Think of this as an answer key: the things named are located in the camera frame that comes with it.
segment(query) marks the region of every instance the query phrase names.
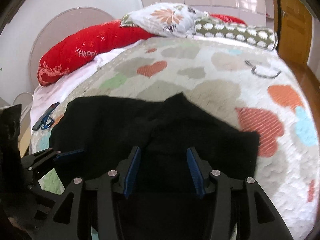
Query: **white wall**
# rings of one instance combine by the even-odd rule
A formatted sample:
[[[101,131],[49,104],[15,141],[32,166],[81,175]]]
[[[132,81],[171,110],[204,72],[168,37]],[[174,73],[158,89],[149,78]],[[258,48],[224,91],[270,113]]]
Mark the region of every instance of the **white wall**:
[[[314,17],[312,17],[312,40],[307,65],[320,80],[320,22]]]
[[[8,103],[4,101],[2,98],[0,98],[0,107],[7,106],[7,105]]]
[[[36,37],[57,14],[82,6],[121,18],[142,8],[142,3],[141,0],[26,0],[0,35],[0,97],[12,103],[19,93],[33,92],[28,62]]]

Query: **orange heart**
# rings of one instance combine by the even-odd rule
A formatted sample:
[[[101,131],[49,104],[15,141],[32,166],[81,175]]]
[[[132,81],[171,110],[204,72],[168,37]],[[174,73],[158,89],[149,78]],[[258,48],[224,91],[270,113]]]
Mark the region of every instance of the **orange heart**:
[[[268,87],[272,100],[283,107],[289,106],[293,111],[303,103],[299,94],[289,85],[273,85]]]
[[[309,190],[308,190],[308,199],[307,203],[312,202],[315,194],[315,180],[311,180],[309,184]]]
[[[53,128],[56,124],[58,124],[61,120],[61,118],[63,117],[63,114],[62,115],[59,115],[55,120],[54,120],[54,123],[52,125],[51,128]]]
[[[152,52],[155,52],[156,50],[157,50],[156,48],[147,49],[145,53],[152,53]]]
[[[154,74],[164,70],[168,63],[165,60],[157,61],[152,65],[145,65],[137,69],[137,74],[146,76],[148,78],[152,77]]]
[[[283,124],[271,111],[257,108],[236,108],[243,131],[257,131],[260,135],[258,155],[271,157],[278,150],[276,137],[284,135]]]

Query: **wooden door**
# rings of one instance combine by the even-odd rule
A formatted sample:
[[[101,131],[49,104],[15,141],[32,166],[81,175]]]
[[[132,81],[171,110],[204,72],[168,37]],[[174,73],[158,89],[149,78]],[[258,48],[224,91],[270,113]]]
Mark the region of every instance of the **wooden door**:
[[[312,17],[300,0],[281,1],[281,33],[279,56],[284,61],[307,65],[311,37]]]

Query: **red pillow case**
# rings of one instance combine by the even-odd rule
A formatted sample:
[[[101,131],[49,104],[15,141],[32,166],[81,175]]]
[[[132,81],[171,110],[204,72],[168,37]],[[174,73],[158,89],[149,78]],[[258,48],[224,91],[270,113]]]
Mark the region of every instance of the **red pillow case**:
[[[243,20],[241,20],[241,19],[239,19],[237,17],[224,15],[224,14],[212,14],[212,13],[210,14],[210,16],[219,18],[219,19],[221,19],[222,21],[224,21],[226,23],[239,23],[239,24],[245,24],[246,25],[246,23]]]
[[[120,27],[120,20],[90,26],[53,46],[39,62],[38,81],[46,86],[91,61],[97,54],[156,35],[140,27]]]

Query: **floral pillow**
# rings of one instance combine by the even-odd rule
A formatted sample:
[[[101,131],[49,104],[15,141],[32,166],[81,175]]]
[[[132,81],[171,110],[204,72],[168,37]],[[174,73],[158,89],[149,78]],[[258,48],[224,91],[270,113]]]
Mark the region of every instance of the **floral pillow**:
[[[273,50],[278,45],[277,33],[267,27],[216,23],[210,18],[199,18],[195,20],[195,30],[197,36],[228,38],[267,50]]]
[[[185,37],[194,31],[194,22],[209,14],[180,3],[157,3],[133,11],[121,19],[123,26],[139,26],[165,37]]]

